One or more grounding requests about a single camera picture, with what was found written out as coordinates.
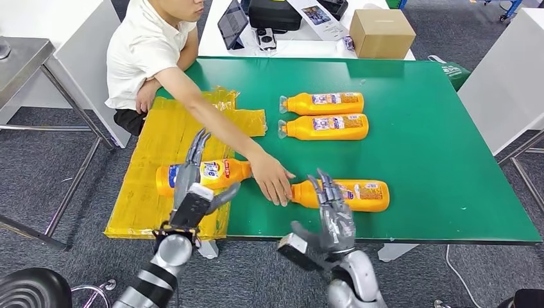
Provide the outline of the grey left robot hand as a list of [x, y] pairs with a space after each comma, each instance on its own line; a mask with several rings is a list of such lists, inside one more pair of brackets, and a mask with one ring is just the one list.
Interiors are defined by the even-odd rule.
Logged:
[[[174, 198], [173, 198], [173, 210], [171, 211], [170, 218], [178, 212], [178, 209], [189, 191], [190, 186], [193, 183], [200, 183], [200, 164], [202, 159], [203, 150], [207, 140], [210, 138], [211, 133], [206, 132], [206, 128], [202, 128], [193, 139], [191, 146], [187, 152], [185, 163], [182, 164], [178, 170], [176, 181], [174, 184]], [[228, 187], [225, 191], [221, 192], [217, 196], [214, 196], [211, 205], [205, 212], [205, 215], [210, 215], [218, 208], [231, 201], [238, 193], [241, 187], [241, 183], [237, 182]]]

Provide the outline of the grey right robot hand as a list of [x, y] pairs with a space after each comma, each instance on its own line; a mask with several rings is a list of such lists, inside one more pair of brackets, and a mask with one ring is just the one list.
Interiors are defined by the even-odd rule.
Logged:
[[312, 175], [311, 182], [318, 199], [320, 231], [308, 231], [300, 222], [292, 221], [291, 230], [321, 253], [349, 253], [355, 249], [355, 223], [353, 212], [343, 198], [343, 193], [332, 177], [317, 169], [318, 181]]

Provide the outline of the person's left hand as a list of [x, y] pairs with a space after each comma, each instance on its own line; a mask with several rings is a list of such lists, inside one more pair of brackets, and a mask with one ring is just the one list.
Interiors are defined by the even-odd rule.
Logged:
[[146, 114], [153, 105], [157, 88], [150, 83], [144, 84], [138, 91], [135, 108], [138, 114]]

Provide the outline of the person's right hand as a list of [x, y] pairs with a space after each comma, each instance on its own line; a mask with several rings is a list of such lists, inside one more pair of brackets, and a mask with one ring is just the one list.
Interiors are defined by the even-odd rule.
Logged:
[[285, 207], [292, 199], [290, 180], [296, 176], [264, 150], [250, 151], [246, 156], [260, 190], [274, 205]]

